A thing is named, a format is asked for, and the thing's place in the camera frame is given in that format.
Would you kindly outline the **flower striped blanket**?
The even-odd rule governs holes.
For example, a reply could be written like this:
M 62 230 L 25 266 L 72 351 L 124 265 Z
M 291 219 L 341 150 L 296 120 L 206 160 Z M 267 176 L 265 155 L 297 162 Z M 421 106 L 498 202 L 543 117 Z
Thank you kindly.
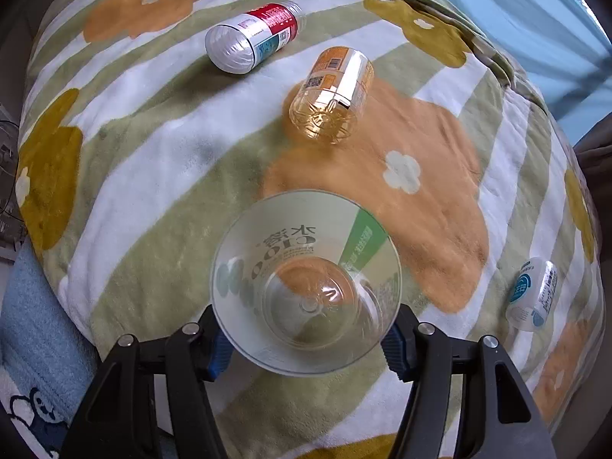
M 54 0 L 26 73 L 16 200 L 67 316 L 100 355 L 167 336 L 210 303 L 219 242 L 253 203 L 323 190 L 369 210 L 402 298 L 446 334 L 497 336 L 550 429 L 599 351 L 599 221 L 577 158 L 523 67 L 447 0 L 291 0 L 297 37 L 246 75 L 207 30 L 288 0 Z M 351 136 L 304 137 L 288 109 L 319 54 L 374 79 Z M 506 308 L 530 258 L 558 282 L 542 329 Z

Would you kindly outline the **right brown curtain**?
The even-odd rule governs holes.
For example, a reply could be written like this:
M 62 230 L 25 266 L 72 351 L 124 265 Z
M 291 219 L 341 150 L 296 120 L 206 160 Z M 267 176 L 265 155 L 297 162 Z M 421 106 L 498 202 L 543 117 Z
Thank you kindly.
M 597 211 L 611 212 L 612 119 L 608 114 L 576 144 L 575 152 Z

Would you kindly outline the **green label clear bottle cup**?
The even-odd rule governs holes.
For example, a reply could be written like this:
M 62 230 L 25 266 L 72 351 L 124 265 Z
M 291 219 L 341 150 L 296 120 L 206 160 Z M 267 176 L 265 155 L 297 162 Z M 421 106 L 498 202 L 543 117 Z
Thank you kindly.
M 254 203 L 213 260 L 218 326 L 236 351 L 277 374 L 316 376 L 360 361 L 387 335 L 401 300 L 390 234 L 367 209 L 329 192 Z

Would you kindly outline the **blue label cut bottle cup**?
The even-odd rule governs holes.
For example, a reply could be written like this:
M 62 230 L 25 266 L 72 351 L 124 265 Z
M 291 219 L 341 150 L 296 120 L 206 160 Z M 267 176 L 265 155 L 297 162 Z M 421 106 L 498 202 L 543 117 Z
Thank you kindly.
M 556 295 L 558 272 L 550 260 L 530 258 L 519 270 L 506 308 L 511 327 L 535 332 L 544 327 Z

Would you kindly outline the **red label cut bottle cup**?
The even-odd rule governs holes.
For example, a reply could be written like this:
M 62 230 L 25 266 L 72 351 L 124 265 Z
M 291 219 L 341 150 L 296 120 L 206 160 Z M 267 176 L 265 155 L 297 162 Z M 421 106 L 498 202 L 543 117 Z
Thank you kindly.
M 207 30 L 207 56 L 224 73 L 246 75 L 293 41 L 305 27 L 294 1 L 271 2 Z

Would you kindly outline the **blue bear floor mat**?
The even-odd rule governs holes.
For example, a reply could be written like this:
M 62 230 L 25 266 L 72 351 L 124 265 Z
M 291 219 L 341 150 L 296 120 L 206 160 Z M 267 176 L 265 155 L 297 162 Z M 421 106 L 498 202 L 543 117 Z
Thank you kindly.
M 36 457 L 59 456 L 98 362 L 25 241 L 1 303 L 1 404 Z

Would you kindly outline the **orange label cut bottle cup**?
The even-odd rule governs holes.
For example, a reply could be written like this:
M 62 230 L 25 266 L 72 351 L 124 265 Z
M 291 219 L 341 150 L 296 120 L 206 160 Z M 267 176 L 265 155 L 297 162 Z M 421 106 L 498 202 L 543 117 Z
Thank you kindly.
M 374 67 L 360 51 L 335 46 L 322 51 L 293 98 L 288 115 L 306 138 L 338 144 L 360 120 Z

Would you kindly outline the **light blue hanging cloth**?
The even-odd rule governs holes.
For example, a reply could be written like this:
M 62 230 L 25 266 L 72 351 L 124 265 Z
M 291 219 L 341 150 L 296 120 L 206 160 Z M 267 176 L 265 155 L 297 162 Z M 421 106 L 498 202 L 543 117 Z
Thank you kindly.
M 611 112 L 611 41 L 585 0 L 448 0 L 526 70 L 571 143 Z

